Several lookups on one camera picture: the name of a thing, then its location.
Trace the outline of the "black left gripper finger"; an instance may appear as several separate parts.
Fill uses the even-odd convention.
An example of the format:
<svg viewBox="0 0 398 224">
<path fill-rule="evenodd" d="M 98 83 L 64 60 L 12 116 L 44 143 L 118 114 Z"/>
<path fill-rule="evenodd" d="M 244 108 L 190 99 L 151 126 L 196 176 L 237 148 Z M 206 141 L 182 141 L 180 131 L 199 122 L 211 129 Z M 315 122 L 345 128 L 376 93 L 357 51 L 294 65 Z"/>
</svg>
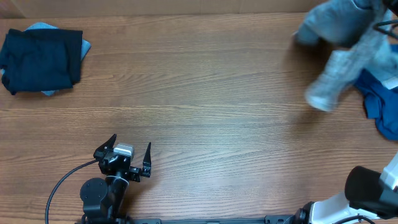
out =
<svg viewBox="0 0 398 224">
<path fill-rule="evenodd" d="M 93 157 L 94 158 L 104 158 L 105 155 L 107 155 L 107 153 L 112 152 L 116 138 L 117 138 L 117 134 L 113 134 L 105 143 L 100 145 L 100 147 L 98 147 L 95 150 Z"/>
<path fill-rule="evenodd" d="M 152 167 L 152 160 L 151 160 L 151 155 L 150 155 L 150 149 L 151 149 L 151 142 L 147 146 L 147 150 L 142 162 L 142 176 L 143 177 L 150 177 L 151 174 L 151 167 Z"/>
</svg>

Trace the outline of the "light blue denim shorts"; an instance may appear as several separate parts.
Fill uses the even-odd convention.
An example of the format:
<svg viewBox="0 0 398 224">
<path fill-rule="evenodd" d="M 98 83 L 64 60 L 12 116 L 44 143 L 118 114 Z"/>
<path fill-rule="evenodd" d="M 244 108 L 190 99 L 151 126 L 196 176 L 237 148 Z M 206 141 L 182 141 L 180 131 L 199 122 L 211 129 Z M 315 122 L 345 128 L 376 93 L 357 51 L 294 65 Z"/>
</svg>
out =
<svg viewBox="0 0 398 224">
<path fill-rule="evenodd" d="M 397 54 L 386 33 L 374 26 L 387 22 L 392 12 L 378 0 L 330 0 L 311 9 L 295 33 L 295 41 L 334 46 L 323 71 L 305 92 L 307 103 L 332 111 L 340 95 L 368 69 L 383 87 L 397 87 Z"/>
</svg>

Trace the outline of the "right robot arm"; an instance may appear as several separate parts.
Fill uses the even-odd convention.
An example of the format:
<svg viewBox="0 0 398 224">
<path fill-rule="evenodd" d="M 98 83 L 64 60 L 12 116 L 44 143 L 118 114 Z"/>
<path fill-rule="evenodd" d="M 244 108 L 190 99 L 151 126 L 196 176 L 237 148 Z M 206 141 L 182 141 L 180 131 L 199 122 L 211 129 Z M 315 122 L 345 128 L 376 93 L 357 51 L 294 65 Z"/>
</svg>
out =
<svg viewBox="0 0 398 224">
<path fill-rule="evenodd" d="M 356 166 L 345 191 L 297 210 L 292 223 L 330 224 L 388 220 L 397 217 L 397 156 L 381 173 Z"/>
</svg>

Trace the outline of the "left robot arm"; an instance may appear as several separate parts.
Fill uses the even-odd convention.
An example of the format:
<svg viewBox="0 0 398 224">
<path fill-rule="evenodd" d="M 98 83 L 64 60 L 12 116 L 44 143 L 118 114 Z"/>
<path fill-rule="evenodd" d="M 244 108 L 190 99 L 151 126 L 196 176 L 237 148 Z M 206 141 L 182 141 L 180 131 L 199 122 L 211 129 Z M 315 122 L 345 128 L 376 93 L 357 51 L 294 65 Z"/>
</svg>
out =
<svg viewBox="0 0 398 224">
<path fill-rule="evenodd" d="M 133 146 L 116 144 L 116 138 L 116 134 L 112 135 L 93 154 L 105 178 L 92 178 L 82 185 L 82 223 L 132 223 L 129 216 L 120 214 L 120 209 L 129 184 L 151 175 L 151 144 L 147 146 L 142 167 L 138 168 L 131 165 Z"/>
</svg>

